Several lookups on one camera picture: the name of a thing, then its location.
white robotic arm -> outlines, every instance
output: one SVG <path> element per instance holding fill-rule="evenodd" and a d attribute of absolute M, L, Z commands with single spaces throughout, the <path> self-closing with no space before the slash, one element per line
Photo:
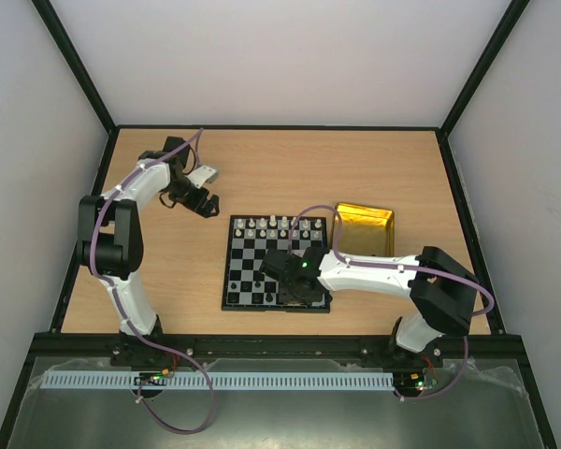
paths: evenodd
<path fill-rule="evenodd" d="M 422 254 L 404 257 L 343 256 L 346 262 L 326 248 L 308 248 L 302 257 L 268 250 L 261 270 L 279 281 L 280 288 L 286 290 L 285 297 L 293 302 L 308 304 L 321 293 L 339 290 L 364 290 L 412 300 L 417 310 L 398 320 L 395 338 L 397 346 L 413 353 L 420 353 L 443 334 L 468 333 L 476 296 L 472 288 L 444 279 L 430 282 L 429 276 L 402 268 L 424 264 L 475 280 L 442 250 L 425 247 Z"/>
<path fill-rule="evenodd" d="M 208 166 L 200 166 L 190 174 L 182 173 L 184 164 L 179 157 L 158 164 L 153 162 L 161 153 L 145 152 L 137 162 L 141 173 L 129 182 L 124 189 L 120 185 L 101 196 L 85 196 L 79 203 L 78 259 L 82 265 L 89 266 L 89 251 L 97 211 L 115 191 L 120 193 L 113 201 L 107 216 L 108 222 L 114 221 L 114 234 L 100 233 L 96 245 L 96 266 L 104 279 L 100 282 L 106 287 L 110 299 L 116 306 L 113 291 L 116 290 L 122 307 L 129 320 L 142 335 L 150 335 L 158 317 L 148 301 L 139 265 L 143 257 L 143 241 L 138 215 L 158 193 L 168 194 L 172 206 L 180 203 L 190 210 L 208 218 L 218 214 L 218 197 L 208 199 L 209 191 L 203 188 L 205 182 L 214 182 L 217 171 Z M 134 335 L 121 319 L 121 332 Z"/>
<path fill-rule="evenodd" d="M 420 262 L 416 257 L 415 255 L 386 258 L 352 256 L 352 259 L 359 262 L 392 264 L 397 268 L 399 265 L 418 266 Z M 409 284 L 415 279 L 415 276 L 416 272 L 412 270 L 347 265 L 339 261 L 331 252 L 324 257 L 320 264 L 318 281 L 331 292 L 364 290 L 410 299 Z M 413 353 L 419 353 L 430 341 L 441 335 L 441 332 L 427 324 L 419 311 L 415 311 L 401 320 L 396 332 L 396 344 Z"/>

black metal frame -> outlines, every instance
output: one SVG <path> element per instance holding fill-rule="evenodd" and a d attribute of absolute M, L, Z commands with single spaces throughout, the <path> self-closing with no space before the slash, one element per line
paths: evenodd
<path fill-rule="evenodd" d="M 96 115 L 108 131 L 108 143 L 93 185 L 92 195 L 98 195 L 104 186 L 110 159 L 119 135 L 124 128 L 164 128 L 195 129 L 198 125 L 115 125 L 104 102 L 95 89 L 87 70 L 60 22 L 50 0 L 32 0 L 50 34 L 68 62 L 79 85 L 86 93 Z M 498 52 L 504 45 L 515 23 L 525 10 L 529 0 L 512 0 L 498 27 L 486 45 L 481 58 L 470 74 L 463 90 L 457 97 L 453 108 L 441 128 L 437 127 L 399 127 L 399 126 L 291 126 L 291 125 L 205 125 L 206 129 L 268 129 L 268 130 L 358 130 L 358 131 L 432 131 L 436 134 L 440 153 L 445 165 L 453 200 L 462 225 L 467 249 L 476 276 L 482 285 L 492 291 L 492 284 L 482 256 L 482 249 L 469 211 L 467 199 L 459 179 L 459 174 L 448 137 L 463 114 L 470 99 L 476 92 Z M 60 295 L 50 332 L 36 334 L 28 356 L 23 364 L 19 381 L 15 387 L 7 414 L 0 430 L 0 448 L 6 447 L 14 427 L 15 419 L 32 372 L 33 364 L 39 356 L 93 357 L 112 356 L 112 348 L 119 342 L 118 334 L 62 334 L 68 300 L 79 271 L 75 257 L 71 258 L 62 293 Z M 539 391 L 530 368 L 522 339 L 505 334 L 505 328 L 498 307 L 488 315 L 492 331 L 490 336 L 469 336 L 470 353 L 477 359 L 515 359 L 522 373 L 525 388 L 539 425 L 544 444 L 550 449 L 556 447 L 546 413 L 542 406 Z M 164 335 L 163 342 L 177 349 L 191 347 L 199 361 L 209 361 L 218 357 L 279 357 L 324 358 L 343 362 L 371 363 L 368 348 L 387 346 L 389 336 L 348 336 L 348 337 L 306 337 L 306 336 L 202 336 L 202 335 Z M 463 342 L 460 339 L 442 338 L 437 342 L 443 358 L 460 358 Z"/>
<path fill-rule="evenodd" d="M 388 345 L 388 336 L 245 336 L 245 335 L 166 335 L 164 344 L 186 351 L 192 348 L 197 361 L 218 358 L 324 358 L 340 363 L 374 366 L 374 350 Z M 554 435 L 542 406 L 539 390 L 527 359 L 521 337 L 514 335 L 469 336 L 469 351 L 476 359 L 517 361 L 525 389 L 546 447 L 556 447 Z M 119 342 L 117 334 L 36 334 L 12 400 L 0 429 L 0 448 L 6 447 L 37 357 L 110 357 Z M 461 339 L 443 337 L 436 343 L 445 359 L 461 358 Z"/>

white wall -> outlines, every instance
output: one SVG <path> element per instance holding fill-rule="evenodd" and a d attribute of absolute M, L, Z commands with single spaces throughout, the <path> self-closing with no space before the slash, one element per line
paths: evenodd
<path fill-rule="evenodd" d="M 50 325 L 105 142 L 32 3 L 0 2 L 0 426 Z"/>
<path fill-rule="evenodd" d="M 509 332 L 561 447 L 561 0 L 530 2 L 452 135 Z"/>
<path fill-rule="evenodd" d="M 509 0 L 52 0 L 116 123 L 441 125 Z"/>

chessboard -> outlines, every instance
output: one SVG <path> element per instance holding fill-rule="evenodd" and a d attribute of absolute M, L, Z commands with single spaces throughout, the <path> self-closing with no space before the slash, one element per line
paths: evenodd
<path fill-rule="evenodd" d="M 330 312 L 330 296 L 321 295 L 311 305 L 283 304 L 279 283 L 259 272 L 269 249 L 287 250 L 295 217 L 275 215 L 231 215 L 226 270 L 224 311 L 317 311 Z M 291 237 L 293 253 L 306 248 L 326 247 L 326 219 L 303 217 Z"/>

white cable tray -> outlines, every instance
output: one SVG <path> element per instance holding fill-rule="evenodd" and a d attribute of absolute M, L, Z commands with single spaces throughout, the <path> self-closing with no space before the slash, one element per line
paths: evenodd
<path fill-rule="evenodd" d="M 124 390 L 137 386 L 139 371 L 48 371 L 40 388 Z M 391 391 L 383 372 L 210 372 L 216 390 Z M 177 372 L 144 389 L 207 390 L 199 372 Z"/>

